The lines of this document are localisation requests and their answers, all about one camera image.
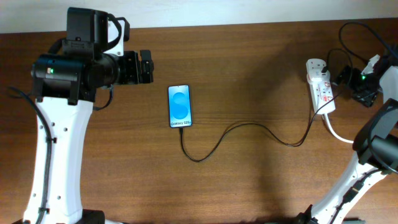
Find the blue screen Galaxy smartphone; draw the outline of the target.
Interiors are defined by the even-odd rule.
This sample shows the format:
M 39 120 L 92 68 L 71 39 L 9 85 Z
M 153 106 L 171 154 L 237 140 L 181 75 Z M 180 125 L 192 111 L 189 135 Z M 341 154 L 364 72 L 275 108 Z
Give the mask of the blue screen Galaxy smartphone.
M 170 86 L 168 96 L 170 127 L 184 128 L 191 126 L 193 122 L 189 86 Z

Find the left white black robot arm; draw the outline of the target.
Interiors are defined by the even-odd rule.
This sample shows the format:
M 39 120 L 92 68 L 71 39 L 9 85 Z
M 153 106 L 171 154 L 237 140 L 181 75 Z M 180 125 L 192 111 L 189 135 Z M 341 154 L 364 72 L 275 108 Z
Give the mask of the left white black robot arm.
M 152 83 L 149 50 L 126 51 L 123 17 L 71 7 L 67 34 L 33 64 L 26 100 L 37 115 L 34 179 L 22 223 L 106 223 L 101 210 L 83 208 L 80 176 L 85 133 L 98 111 L 96 92 Z

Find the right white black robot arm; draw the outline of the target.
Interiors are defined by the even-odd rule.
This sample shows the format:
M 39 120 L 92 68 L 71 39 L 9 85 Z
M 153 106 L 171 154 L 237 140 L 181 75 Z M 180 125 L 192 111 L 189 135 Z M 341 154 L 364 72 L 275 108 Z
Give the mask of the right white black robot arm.
M 345 216 L 376 183 L 397 172 L 397 57 L 388 56 L 389 67 L 379 81 L 383 106 L 353 141 L 354 154 L 338 182 L 317 204 L 299 213 L 293 223 L 344 223 Z

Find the white USB charger plug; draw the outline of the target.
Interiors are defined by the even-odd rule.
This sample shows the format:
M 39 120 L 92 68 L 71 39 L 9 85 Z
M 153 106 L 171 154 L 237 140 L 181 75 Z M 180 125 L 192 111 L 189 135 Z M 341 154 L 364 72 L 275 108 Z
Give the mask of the white USB charger plug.
M 311 70 L 307 72 L 307 81 L 310 85 L 330 81 L 330 73 L 329 71 L 323 73 L 320 69 Z

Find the white power strip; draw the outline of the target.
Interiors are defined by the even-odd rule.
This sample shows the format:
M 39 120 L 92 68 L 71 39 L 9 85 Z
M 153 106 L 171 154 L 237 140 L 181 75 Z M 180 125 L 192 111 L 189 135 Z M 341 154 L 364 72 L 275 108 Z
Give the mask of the white power strip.
M 322 59 L 311 58 L 306 62 L 307 72 L 320 69 L 323 73 L 328 71 L 326 62 Z M 316 114 L 323 115 L 333 112 L 335 103 L 333 101 L 333 92 L 330 81 L 320 82 L 310 85 L 310 93 L 312 97 L 313 109 Z

